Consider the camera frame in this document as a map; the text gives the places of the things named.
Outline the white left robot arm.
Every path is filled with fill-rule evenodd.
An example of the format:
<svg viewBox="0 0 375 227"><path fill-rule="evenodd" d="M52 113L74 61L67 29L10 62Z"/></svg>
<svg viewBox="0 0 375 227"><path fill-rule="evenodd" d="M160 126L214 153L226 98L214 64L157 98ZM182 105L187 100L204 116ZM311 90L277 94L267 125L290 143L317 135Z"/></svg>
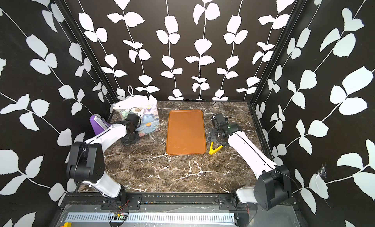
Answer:
<svg viewBox="0 0 375 227"><path fill-rule="evenodd" d="M138 114L129 113L125 120L112 125L105 123L106 129L95 137L73 143L66 168L67 177L92 186L104 197L124 199L125 189L106 172L104 152L118 140L125 145L138 142L140 123Z"/></svg>

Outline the yellow handled metal tongs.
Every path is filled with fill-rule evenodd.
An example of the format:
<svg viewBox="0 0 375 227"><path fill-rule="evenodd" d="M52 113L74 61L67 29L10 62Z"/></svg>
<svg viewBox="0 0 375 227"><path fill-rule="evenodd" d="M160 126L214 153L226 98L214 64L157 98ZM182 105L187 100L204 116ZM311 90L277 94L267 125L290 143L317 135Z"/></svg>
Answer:
<svg viewBox="0 0 375 227"><path fill-rule="evenodd" d="M218 151L220 151L223 148L223 145L220 145L217 148L214 148L213 146L214 146L214 142L211 142L210 149L209 149L210 155L213 155L213 154L217 153Z"/></svg>

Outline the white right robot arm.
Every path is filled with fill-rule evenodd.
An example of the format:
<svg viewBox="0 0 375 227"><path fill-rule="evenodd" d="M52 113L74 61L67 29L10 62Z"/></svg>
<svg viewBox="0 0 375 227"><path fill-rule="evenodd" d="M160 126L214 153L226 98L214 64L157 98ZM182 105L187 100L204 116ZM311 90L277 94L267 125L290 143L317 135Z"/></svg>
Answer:
<svg viewBox="0 0 375 227"><path fill-rule="evenodd" d="M213 123L216 136L227 139L229 146L234 148L250 166L257 182L253 186L244 186L234 192L238 203L253 203L269 210L292 194L289 169L277 165L266 157L246 136L236 123Z"/></svg>

